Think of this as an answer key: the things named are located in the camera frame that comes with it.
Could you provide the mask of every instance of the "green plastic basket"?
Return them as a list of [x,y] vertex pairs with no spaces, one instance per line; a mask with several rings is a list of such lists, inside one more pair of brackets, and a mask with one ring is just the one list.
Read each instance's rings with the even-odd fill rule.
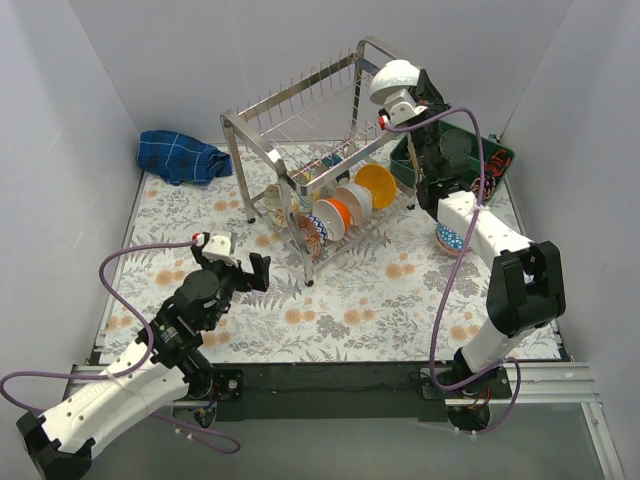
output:
[[[464,132],[468,135],[472,142],[471,154],[469,155],[470,165],[469,170],[463,175],[463,180],[469,184],[475,180],[475,178],[480,174],[480,160],[478,159],[478,145],[476,142],[476,134],[473,132],[469,132],[468,130],[464,130],[460,127],[452,125],[447,122],[440,121],[438,122],[440,127],[442,128],[442,132],[447,132],[449,130],[458,130],[460,132]],[[509,156],[511,157],[511,163],[505,170],[505,173],[509,170],[511,165],[513,165],[513,161],[516,158],[516,154],[513,150],[505,147],[504,145],[500,145],[499,143],[492,142],[487,138],[482,138],[482,148],[484,149],[485,161],[488,158],[491,158],[493,154],[495,154],[498,150],[505,150]],[[413,171],[413,165],[404,165],[401,162],[406,162],[409,159],[409,151],[408,151],[408,140],[407,138],[403,138],[391,151],[391,162],[389,165],[389,170],[391,174],[400,182],[408,186],[409,188],[413,188],[415,186],[415,173]],[[496,182],[496,190],[500,186],[502,179],[504,178],[504,174],[502,174]]]

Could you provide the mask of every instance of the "orange bowl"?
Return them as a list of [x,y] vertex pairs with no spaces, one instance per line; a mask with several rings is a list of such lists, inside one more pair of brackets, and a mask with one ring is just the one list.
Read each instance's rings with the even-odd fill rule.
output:
[[336,200],[335,198],[329,198],[327,202],[333,205],[335,209],[338,210],[338,213],[340,213],[342,221],[344,222],[344,231],[346,233],[351,226],[351,213],[349,212],[349,209],[344,203],[342,203],[340,200]]
[[396,198],[396,181],[391,172],[381,165],[362,167],[356,175],[356,183],[371,192],[375,209],[388,207]]

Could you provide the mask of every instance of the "folded cloth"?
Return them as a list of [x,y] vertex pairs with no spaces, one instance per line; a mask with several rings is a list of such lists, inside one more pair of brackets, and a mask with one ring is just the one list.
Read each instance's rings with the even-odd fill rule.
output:
[[233,173],[228,154],[213,145],[167,130],[140,135],[136,163],[145,172],[159,175],[172,185],[182,182],[202,185],[213,177],[228,177]]

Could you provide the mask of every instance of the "metal dish rack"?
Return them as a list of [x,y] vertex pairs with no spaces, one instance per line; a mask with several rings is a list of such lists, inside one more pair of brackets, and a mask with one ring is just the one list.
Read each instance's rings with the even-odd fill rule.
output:
[[[377,124],[379,107],[369,101],[371,80],[383,66],[383,63],[374,63],[369,53],[382,57],[384,63],[402,58],[383,41],[366,37],[358,43],[355,52],[340,53],[337,61],[329,59],[327,66],[320,64],[315,72],[312,68],[308,75],[301,74],[299,81],[291,79],[288,87],[280,85],[277,93],[269,92],[264,100],[258,98],[257,103],[248,104],[244,110],[229,110],[221,115],[247,220],[253,223],[256,217],[266,219],[285,244],[300,255],[307,286],[313,285],[314,272],[353,248],[395,212],[415,202],[415,190],[396,181],[396,198],[390,207],[374,210],[362,227],[351,226],[343,239],[329,242],[318,258],[312,258],[304,234],[294,219],[293,192],[301,196],[312,195],[346,170],[350,170],[354,178],[362,166],[373,162],[372,153],[398,137],[398,134],[380,130]],[[237,138],[276,172],[287,223],[284,228],[273,223],[267,214],[264,191],[253,197],[250,195]],[[309,151],[295,140],[325,142],[314,144]],[[288,149],[283,148],[285,145],[297,148],[296,152],[299,151],[304,160],[296,158],[298,153],[296,157],[288,153]],[[420,169],[411,141],[409,151],[417,183]],[[332,153],[340,155],[343,161],[307,183],[304,172],[318,172],[322,158]]]

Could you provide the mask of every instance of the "dish rack frame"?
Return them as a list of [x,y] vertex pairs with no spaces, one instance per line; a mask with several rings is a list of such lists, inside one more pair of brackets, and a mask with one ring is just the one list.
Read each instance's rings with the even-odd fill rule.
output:
[[[369,102],[368,96],[361,98],[361,92],[363,87],[370,85],[375,74],[384,66],[374,63],[371,57],[367,56],[372,49],[372,53],[386,58],[386,61],[404,58],[384,41],[368,36],[358,42],[354,52],[349,50],[344,56],[340,53],[337,61],[330,59],[327,66],[320,64],[316,72],[312,68],[309,75],[301,74],[300,81],[294,82],[291,79],[289,87],[283,88],[280,85],[277,93],[270,91],[264,100],[258,97],[257,103],[251,105],[249,102],[247,108],[228,110],[220,117],[247,221],[254,223],[256,217],[265,219],[284,239],[285,245],[300,256],[307,286],[313,285],[316,272],[339,255],[351,250],[396,212],[415,206],[415,188],[408,187],[396,179],[396,198],[392,205],[374,210],[365,225],[361,227],[352,225],[344,238],[337,242],[329,242],[318,258],[311,256],[305,235],[298,229],[295,221],[295,212],[292,207],[294,192],[300,196],[313,195],[345,171],[350,170],[350,174],[353,175],[360,167],[367,163],[374,163],[371,158],[372,153],[401,136],[401,134],[379,129],[377,123],[379,107],[375,107],[375,117],[371,119],[372,121],[364,119],[363,123],[364,115],[361,110],[364,102],[368,102],[370,106],[373,104]],[[335,115],[335,109],[340,107],[340,104],[336,105],[335,102],[345,95],[350,97],[352,102],[351,113],[346,124],[339,121]],[[343,125],[346,134],[340,140],[331,141],[330,145],[326,142],[326,148],[321,149],[319,153],[305,152],[299,145],[302,142],[296,142],[292,137],[299,138],[300,135],[305,135],[305,130],[307,134],[313,136],[318,122],[325,130],[335,127],[336,124]],[[419,181],[420,168],[411,137],[408,136],[408,138],[411,162],[416,172],[415,185]],[[244,143],[247,151],[250,149],[275,171],[286,226],[278,226],[268,215],[264,204],[264,190],[251,196],[238,139]],[[285,145],[297,146],[304,154],[303,157],[306,157],[306,161],[300,162],[299,159],[294,158],[286,148],[283,148]],[[340,154],[343,158],[342,162],[325,168],[323,173],[311,180],[304,176],[304,172],[317,173],[321,168],[322,158],[332,153]]]

